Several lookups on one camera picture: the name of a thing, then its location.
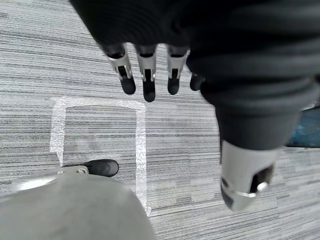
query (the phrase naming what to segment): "blue object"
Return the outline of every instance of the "blue object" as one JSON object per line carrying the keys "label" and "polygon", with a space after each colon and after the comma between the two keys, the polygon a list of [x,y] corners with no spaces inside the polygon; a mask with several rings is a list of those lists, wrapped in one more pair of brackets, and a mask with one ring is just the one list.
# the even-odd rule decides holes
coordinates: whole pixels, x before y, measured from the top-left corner
{"label": "blue object", "polygon": [[320,106],[302,111],[288,147],[320,148]]}

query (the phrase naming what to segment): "black fingertip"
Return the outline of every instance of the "black fingertip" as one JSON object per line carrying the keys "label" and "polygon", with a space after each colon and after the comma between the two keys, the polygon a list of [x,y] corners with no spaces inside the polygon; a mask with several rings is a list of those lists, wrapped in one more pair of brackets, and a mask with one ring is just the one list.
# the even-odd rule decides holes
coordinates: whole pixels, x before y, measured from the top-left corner
{"label": "black fingertip", "polygon": [[168,79],[168,92],[171,95],[175,95],[177,94],[178,90],[179,90],[179,78],[169,78]]}
{"label": "black fingertip", "polygon": [[128,95],[132,95],[136,91],[136,84],[133,77],[123,78],[123,80],[121,80],[121,86],[123,91]]}
{"label": "black fingertip", "polygon": [[152,102],[156,98],[156,89],[154,81],[143,82],[143,97],[147,102]]}
{"label": "black fingertip", "polygon": [[190,80],[190,88],[193,91],[198,91],[201,88],[202,83],[205,79],[199,75],[195,75],[192,73],[191,80]]}

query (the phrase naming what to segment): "gray carpet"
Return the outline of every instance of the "gray carpet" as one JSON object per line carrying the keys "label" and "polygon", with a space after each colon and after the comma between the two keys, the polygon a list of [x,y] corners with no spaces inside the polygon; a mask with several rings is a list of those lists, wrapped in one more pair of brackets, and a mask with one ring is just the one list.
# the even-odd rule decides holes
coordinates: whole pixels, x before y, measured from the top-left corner
{"label": "gray carpet", "polygon": [[[135,108],[119,104],[66,108],[58,147],[64,164],[117,160],[116,179],[142,189],[159,240],[320,238],[320,150],[285,149],[269,190],[248,210],[231,212],[220,194],[214,108],[190,90],[186,68],[179,93],[168,93],[163,45],[157,51],[156,99],[146,103],[130,45],[129,50],[137,86],[132,96],[121,91],[67,1],[0,1],[0,194],[10,191],[14,178],[60,165],[50,150],[52,98],[134,101],[145,104],[144,120],[137,121]],[[144,134],[146,155],[142,145],[139,155],[137,139],[143,141]],[[137,173],[137,159],[146,159],[146,172]]]}

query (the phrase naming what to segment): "metal bracket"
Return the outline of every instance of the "metal bracket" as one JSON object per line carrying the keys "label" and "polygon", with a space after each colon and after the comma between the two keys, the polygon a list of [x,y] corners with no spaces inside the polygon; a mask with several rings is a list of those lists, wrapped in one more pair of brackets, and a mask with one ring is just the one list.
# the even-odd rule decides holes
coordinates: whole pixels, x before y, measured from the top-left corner
{"label": "metal bracket", "polygon": [[137,59],[139,63],[140,73],[144,82],[146,79],[146,70],[150,70],[150,81],[154,82],[156,78],[156,53],[150,57],[143,57],[137,53]]}
{"label": "metal bracket", "polygon": [[167,47],[167,69],[168,69],[168,76],[170,79],[173,78],[173,69],[177,69],[176,78],[177,79],[180,78],[186,59],[187,59],[187,53],[181,57],[170,56],[169,48]]}
{"label": "metal bracket", "polygon": [[128,79],[132,77],[131,64],[130,64],[130,59],[128,56],[128,50],[127,50],[126,44],[123,44],[123,48],[124,48],[124,55],[122,57],[112,58],[107,56],[111,63],[111,66],[118,73],[120,80],[123,80],[124,78],[119,71],[119,67],[124,67],[124,70],[126,72],[126,76]]}

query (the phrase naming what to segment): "white tape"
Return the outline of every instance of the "white tape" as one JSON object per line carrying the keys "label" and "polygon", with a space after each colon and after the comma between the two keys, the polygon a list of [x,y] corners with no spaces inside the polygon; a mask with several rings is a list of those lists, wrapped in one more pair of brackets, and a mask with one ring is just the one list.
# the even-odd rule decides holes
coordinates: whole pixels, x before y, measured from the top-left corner
{"label": "white tape", "polygon": [[147,206],[147,158],[146,158],[146,106],[130,100],[89,98],[89,97],[52,97],[55,101],[52,111],[50,152],[56,153],[60,165],[64,161],[66,109],[80,106],[112,106],[135,109],[135,189],[147,216],[151,207]]}

